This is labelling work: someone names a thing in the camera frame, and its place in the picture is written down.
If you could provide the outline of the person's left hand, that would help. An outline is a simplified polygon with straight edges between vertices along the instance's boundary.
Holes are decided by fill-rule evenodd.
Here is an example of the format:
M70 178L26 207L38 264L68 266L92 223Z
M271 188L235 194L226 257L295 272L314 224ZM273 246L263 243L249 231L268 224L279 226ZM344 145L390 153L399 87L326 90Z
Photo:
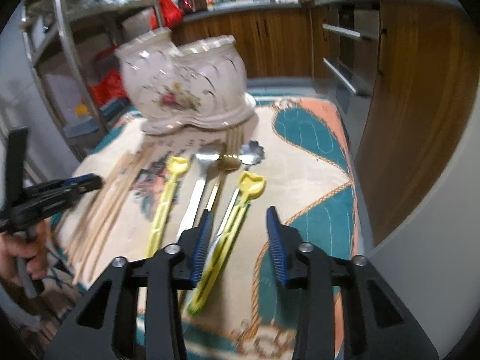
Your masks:
M16 271L16 258L27 259L27 272L33 280L43 279L48 271L46 241L50 234L48 223L44 220L36 226L37 238L26 242L20 236L1 234L1 283L7 288L20 286Z

